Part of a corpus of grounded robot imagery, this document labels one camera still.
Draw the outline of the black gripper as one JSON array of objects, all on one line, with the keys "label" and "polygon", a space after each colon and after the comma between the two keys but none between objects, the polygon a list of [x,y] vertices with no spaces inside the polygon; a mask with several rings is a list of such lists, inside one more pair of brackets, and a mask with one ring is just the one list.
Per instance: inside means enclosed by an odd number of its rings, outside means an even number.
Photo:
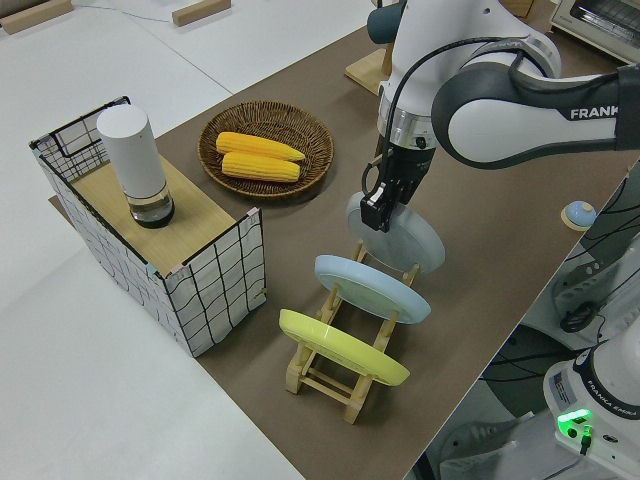
[{"label": "black gripper", "polygon": [[407,149],[394,144],[389,146],[387,160],[379,165],[378,180],[384,184],[382,199],[407,205],[427,174],[433,149]]}]

